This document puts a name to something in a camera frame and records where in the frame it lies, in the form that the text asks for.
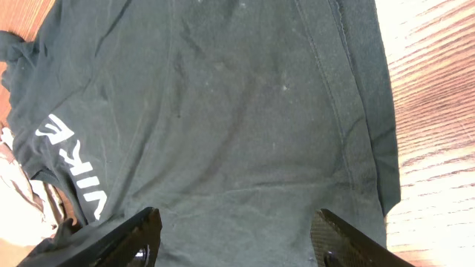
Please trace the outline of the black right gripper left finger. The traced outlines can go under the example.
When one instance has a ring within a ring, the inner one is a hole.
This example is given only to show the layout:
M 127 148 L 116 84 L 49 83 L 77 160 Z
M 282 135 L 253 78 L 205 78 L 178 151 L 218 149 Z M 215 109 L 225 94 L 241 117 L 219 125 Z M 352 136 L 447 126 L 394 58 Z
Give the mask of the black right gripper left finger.
M 160 212 L 147 207 L 130 218 L 111 217 L 72 232 L 67 220 L 54 238 L 40 242 L 21 262 L 41 266 L 154 266 L 162 230 Z

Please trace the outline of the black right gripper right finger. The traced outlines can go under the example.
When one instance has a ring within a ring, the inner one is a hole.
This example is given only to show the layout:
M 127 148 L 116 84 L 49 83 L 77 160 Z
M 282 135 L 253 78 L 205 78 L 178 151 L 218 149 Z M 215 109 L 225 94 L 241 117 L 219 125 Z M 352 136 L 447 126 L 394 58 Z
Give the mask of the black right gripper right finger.
M 318 267 L 413 267 L 325 208 L 315 213 L 310 238 Z

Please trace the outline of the black Nike t-shirt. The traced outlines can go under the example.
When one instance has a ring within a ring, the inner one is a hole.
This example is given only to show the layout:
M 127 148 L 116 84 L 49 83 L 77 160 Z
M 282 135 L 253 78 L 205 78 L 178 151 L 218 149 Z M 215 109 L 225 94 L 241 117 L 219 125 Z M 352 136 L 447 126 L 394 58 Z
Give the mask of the black Nike t-shirt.
M 325 208 L 381 245 L 400 197 L 373 0 L 57 1 L 1 33 L 13 154 L 62 190 L 23 266 L 96 266 L 146 208 L 156 266 L 315 266 Z

